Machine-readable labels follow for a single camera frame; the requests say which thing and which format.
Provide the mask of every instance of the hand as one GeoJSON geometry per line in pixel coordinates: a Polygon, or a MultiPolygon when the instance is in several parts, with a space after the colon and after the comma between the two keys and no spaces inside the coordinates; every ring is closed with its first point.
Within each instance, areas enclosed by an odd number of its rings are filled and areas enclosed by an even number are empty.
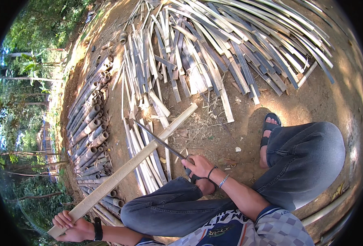
{"type": "Polygon", "coordinates": [[[58,226],[61,229],[64,227],[68,228],[65,231],[65,235],[57,237],[56,240],[64,242],[93,240],[95,238],[94,225],[83,218],[78,219],[75,224],[72,224],[72,219],[68,213],[68,210],[64,210],[62,213],[57,214],[53,219],[53,224],[55,226],[58,226]]]}
{"type": "Polygon", "coordinates": [[[181,160],[181,163],[198,177],[207,178],[208,173],[213,169],[214,165],[203,155],[190,155],[189,158],[195,162],[195,165],[185,159],[181,160]]]}

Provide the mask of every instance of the leg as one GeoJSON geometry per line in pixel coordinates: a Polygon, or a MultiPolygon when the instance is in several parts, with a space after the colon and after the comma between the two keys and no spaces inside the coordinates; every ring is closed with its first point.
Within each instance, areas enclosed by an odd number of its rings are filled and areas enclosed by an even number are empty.
{"type": "Polygon", "coordinates": [[[121,219],[125,226],[140,233],[184,237],[216,214],[236,209],[229,198],[197,201],[213,191],[214,185],[207,179],[197,180],[193,185],[178,177],[152,194],[125,204],[121,219]]]}
{"type": "Polygon", "coordinates": [[[252,188],[272,204],[290,211],[306,205],[333,183],[343,167],[344,142],[332,123],[281,127],[265,134],[270,138],[261,148],[260,166],[269,169],[252,188]]]}

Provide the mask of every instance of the foot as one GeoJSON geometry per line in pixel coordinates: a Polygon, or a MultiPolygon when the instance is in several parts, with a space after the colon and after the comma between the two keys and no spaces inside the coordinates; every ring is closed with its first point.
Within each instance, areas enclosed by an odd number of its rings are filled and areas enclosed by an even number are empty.
{"type": "Polygon", "coordinates": [[[208,179],[202,178],[195,181],[195,185],[199,187],[199,189],[202,191],[202,194],[209,195],[215,191],[214,184],[211,183],[208,179]]]}
{"type": "MultiPolygon", "coordinates": [[[[275,121],[274,119],[270,118],[270,117],[267,117],[266,122],[268,123],[272,123],[272,124],[276,124],[278,125],[277,121],[275,121]]],[[[269,137],[270,134],[271,134],[272,131],[270,130],[265,130],[263,132],[263,137],[269,137]]],[[[263,145],[261,147],[261,159],[259,160],[259,166],[262,168],[262,169],[268,169],[269,166],[267,165],[267,160],[266,160],[266,150],[267,150],[267,145],[263,145]]]]}

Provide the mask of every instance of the person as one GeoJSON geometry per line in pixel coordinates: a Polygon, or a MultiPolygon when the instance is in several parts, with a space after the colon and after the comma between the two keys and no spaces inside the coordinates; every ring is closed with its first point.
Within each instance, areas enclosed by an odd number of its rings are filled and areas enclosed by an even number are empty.
{"type": "MultiPolygon", "coordinates": [[[[274,113],[263,124],[259,165],[267,171],[253,184],[233,179],[202,155],[182,164],[191,182],[171,180],[152,194],[122,208],[125,227],[102,226],[104,241],[125,245],[163,245],[151,235],[181,237],[172,246],[314,245],[291,211],[315,199],[340,173],[345,147],[341,132],[329,122],[282,127],[274,113]],[[223,189],[229,198],[199,200],[223,189]]],[[[68,211],[53,223],[68,228],[61,241],[93,240],[93,224],[71,223],[68,211]]]]}

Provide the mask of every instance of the soil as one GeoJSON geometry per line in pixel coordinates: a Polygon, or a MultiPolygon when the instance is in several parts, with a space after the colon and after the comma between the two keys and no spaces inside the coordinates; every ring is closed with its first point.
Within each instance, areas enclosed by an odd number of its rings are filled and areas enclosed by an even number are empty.
{"type": "MultiPolygon", "coordinates": [[[[74,71],[71,72],[67,82],[61,113],[62,125],[68,123],[67,107],[70,107],[75,100],[82,86],[85,73],[90,68],[93,59],[99,54],[104,56],[108,52],[108,50],[100,50],[99,47],[109,41],[118,44],[118,35],[122,27],[124,27],[122,24],[129,17],[136,2],[136,0],[130,0],[118,3],[104,3],[102,8],[104,14],[98,18],[93,28],[91,28],[91,33],[87,34],[86,41],[89,42],[89,45],[86,45],[87,42],[82,42],[82,46],[79,48],[81,49],[82,58],[75,65],[74,71]],[[90,52],[93,45],[97,47],[97,50],[90,52]]],[[[259,144],[262,136],[262,122],[267,112],[275,112],[284,126],[314,121],[328,121],[335,124],[343,135],[346,147],[346,161],[343,170],[335,182],[316,200],[293,212],[298,218],[305,219],[331,203],[333,194],[342,183],[344,183],[346,189],[353,189],[352,195],[343,204],[306,227],[314,242],[318,242],[322,234],[336,224],[352,206],[357,198],[354,194],[359,194],[363,184],[363,58],[351,29],[345,28],[347,37],[337,25],[334,24],[333,28],[331,28],[314,13],[307,12],[306,9],[295,2],[288,0],[284,0],[284,2],[308,17],[331,37],[330,42],[336,48],[336,50],[331,50],[333,58],[330,59],[334,64],[330,72],[334,77],[335,84],[332,85],[325,73],[316,68],[299,90],[295,90],[288,82],[288,94],[284,93],[279,97],[258,76],[256,78],[258,87],[267,90],[261,92],[260,104],[253,105],[250,99],[242,96],[233,87],[231,82],[234,82],[234,79],[229,72],[226,72],[223,81],[234,117],[233,123],[225,124],[228,130],[218,125],[220,123],[218,118],[222,118],[224,122],[226,122],[226,119],[224,118],[221,102],[214,103],[214,95],[210,96],[210,103],[213,106],[216,105],[217,119],[214,119],[208,113],[207,103],[201,97],[192,96],[186,98],[181,89],[181,84],[178,84],[181,96],[180,103],[175,102],[170,84],[161,82],[160,87],[164,104],[171,112],[171,116],[168,118],[169,122],[189,107],[190,103],[196,102],[199,106],[195,114],[180,127],[182,130],[169,138],[170,144],[177,150],[187,146],[189,154],[203,154],[222,170],[227,168],[227,165],[222,165],[221,159],[228,158],[236,161],[236,165],[230,166],[231,169],[225,172],[248,186],[251,186],[265,172],[265,170],[259,168],[259,144]],[[241,100],[240,104],[234,103],[237,97],[241,100]],[[236,147],[241,148],[242,151],[236,152],[236,147]]],[[[334,6],[333,3],[329,4],[330,1],[327,2],[327,6],[334,6]]],[[[340,14],[336,12],[336,8],[328,7],[326,11],[342,27],[350,26],[338,17],[340,14]]],[[[109,82],[110,87],[115,82],[115,75],[118,67],[120,67],[123,53],[123,47],[116,45],[113,53],[114,66],[111,71],[114,76],[109,82]]],[[[109,116],[112,116],[108,142],[110,143],[109,147],[112,149],[110,156],[115,170],[130,159],[125,143],[125,130],[120,116],[120,98],[121,83],[115,86],[114,91],[109,91],[109,100],[104,107],[104,111],[109,110],[109,116]]],[[[149,118],[151,113],[156,115],[155,111],[151,109],[151,112],[138,113],[137,118],[143,117],[145,122],[151,121],[149,118]]],[[[161,130],[162,126],[159,121],[154,120],[154,133],[161,130]]],[[[65,134],[65,130],[63,130],[63,144],[67,146],[65,134]]],[[[161,157],[165,157],[164,148],[159,147],[158,151],[161,157]]],[[[176,164],[174,161],[175,157],[171,156],[172,177],[185,176],[180,160],[176,164]]],[[[133,173],[130,173],[121,181],[118,186],[118,193],[126,202],[141,195],[133,173]]],[[[222,190],[218,190],[204,199],[224,197],[227,197],[227,195],[222,190]]],[[[161,238],[161,240],[169,242],[174,238],[161,238]]]]}

